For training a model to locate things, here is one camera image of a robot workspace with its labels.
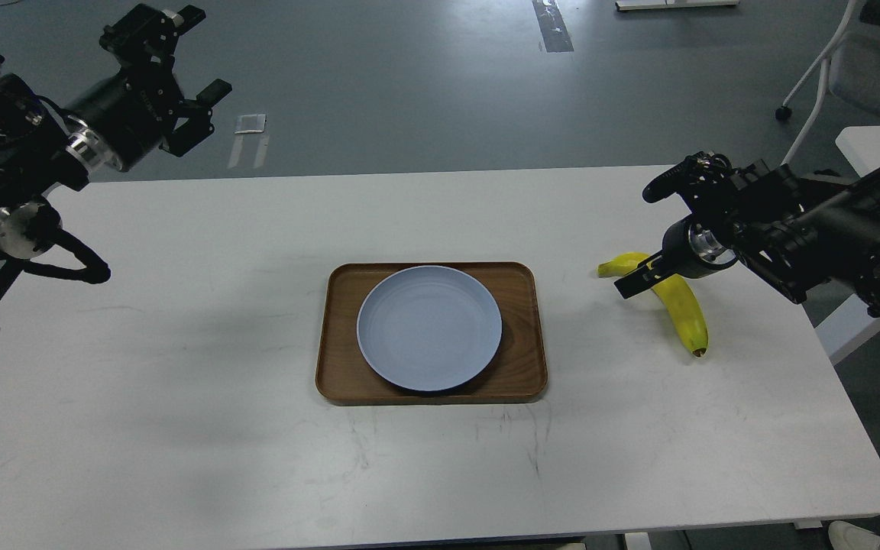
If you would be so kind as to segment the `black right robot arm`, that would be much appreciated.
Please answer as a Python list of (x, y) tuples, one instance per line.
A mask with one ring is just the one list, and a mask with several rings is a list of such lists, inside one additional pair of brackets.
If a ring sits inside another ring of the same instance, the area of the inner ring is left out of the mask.
[(797, 176), (785, 164), (734, 167), (723, 154), (698, 152), (642, 192), (649, 203), (673, 195), (688, 216), (616, 280), (622, 297), (671, 275), (699, 279), (741, 264), (797, 304), (815, 286), (839, 282), (880, 318), (880, 168), (856, 180)]

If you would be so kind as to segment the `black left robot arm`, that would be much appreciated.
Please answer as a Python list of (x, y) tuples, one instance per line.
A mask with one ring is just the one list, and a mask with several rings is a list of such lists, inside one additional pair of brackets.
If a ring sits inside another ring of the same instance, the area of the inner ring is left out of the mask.
[(177, 44), (205, 10), (137, 4), (102, 29), (100, 46), (119, 69), (63, 108), (3, 73), (0, 55), (0, 302), (18, 276), (102, 284), (111, 268), (63, 228), (47, 196), (83, 190), (93, 172), (126, 172), (153, 150), (184, 156), (213, 135), (214, 108), (233, 87), (216, 79), (185, 97), (174, 66)]

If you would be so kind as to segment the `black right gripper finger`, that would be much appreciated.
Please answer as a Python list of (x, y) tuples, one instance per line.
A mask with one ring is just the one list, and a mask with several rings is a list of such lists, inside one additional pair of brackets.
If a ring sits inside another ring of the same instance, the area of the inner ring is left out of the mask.
[(649, 291), (671, 277), (671, 269), (662, 258), (615, 258), (613, 268), (619, 275), (614, 286), (623, 299)]
[(657, 203), (673, 195), (681, 197), (692, 215), (724, 217), (729, 212), (726, 190), (733, 165), (724, 154), (688, 154), (680, 163), (659, 174), (643, 188), (642, 198)]

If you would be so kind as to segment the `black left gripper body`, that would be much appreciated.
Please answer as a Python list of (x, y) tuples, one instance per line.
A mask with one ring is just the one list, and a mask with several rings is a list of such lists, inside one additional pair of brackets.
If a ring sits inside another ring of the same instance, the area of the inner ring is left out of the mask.
[(158, 147), (184, 156), (186, 148), (176, 133), (182, 98), (173, 70), (122, 67), (67, 107), (65, 151), (88, 172), (103, 166), (127, 172)]

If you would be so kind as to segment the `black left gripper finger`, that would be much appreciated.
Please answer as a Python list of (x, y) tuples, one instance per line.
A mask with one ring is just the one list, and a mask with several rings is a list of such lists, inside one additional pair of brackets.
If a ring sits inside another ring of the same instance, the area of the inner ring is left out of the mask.
[(168, 104), (162, 115), (161, 150), (184, 157), (203, 140), (213, 135), (213, 108), (233, 91), (233, 85), (220, 78), (212, 81), (194, 99), (178, 98)]
[(102, 29), (100, 46), (115, 56), (123, 72), (171, 73), (179, 38), (205, 18), (205, 10), (193, 5), (172, 11), (139, 3)]

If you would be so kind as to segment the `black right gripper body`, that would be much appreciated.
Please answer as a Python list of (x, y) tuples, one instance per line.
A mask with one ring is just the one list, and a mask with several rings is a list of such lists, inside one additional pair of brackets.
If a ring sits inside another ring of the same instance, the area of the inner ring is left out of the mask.
[(699, 279), (726, 270), (737, 262), (736, 253), (723, 246), (695, 215), (675, 222), (663, 234), (661, 271), (664, 275)]

